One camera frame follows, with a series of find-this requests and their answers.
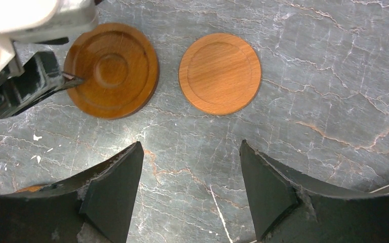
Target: light brown wooden coaster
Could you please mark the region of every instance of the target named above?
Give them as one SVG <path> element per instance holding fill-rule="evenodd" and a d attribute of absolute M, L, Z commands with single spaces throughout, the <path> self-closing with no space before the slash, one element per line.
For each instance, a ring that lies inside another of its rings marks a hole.
<path fill-rule="evenodd" d="M 143 33 L 128 25 L 107 23 L 76 39 L 64 71 L 85 80 L 68 90 L 80 110 L 115 119 L 137 112 L 150 100 L 157 87 L 159 64 Z"/>
<path fill-rule="evenodd" d="M 214 115 L 234 113 L 248 105 L 260 87 L 259 59 L 243 39 L 210 34 L 193 43 L 182 57 L 179 82 L 187 100 Z"/>

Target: stone countertop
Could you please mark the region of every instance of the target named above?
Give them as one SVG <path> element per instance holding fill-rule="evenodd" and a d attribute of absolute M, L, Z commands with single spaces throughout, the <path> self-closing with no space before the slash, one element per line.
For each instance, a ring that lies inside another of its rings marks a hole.
<path fill-rule="evenodd" d="M 247 243 L 255 236 L 243 139 L 338 186 L 389 183 L 389 1 L 108 0 L 99 8 L 101 23 L 132 25 L 152 42 L 155 95 L 118 120 L 83 114 L 65 92 L 1 120 L 0 194 L 67 178 L 138 140 L 145 159 L 128 242 Z M 196 110 L 178 84 L 184 51 L 216 32 L 245 39 L 262 65 L 257 97 L 227 116 Z M 17 46 L 23 61 L 51 49 L 61 64 L 69 47 Z"/>

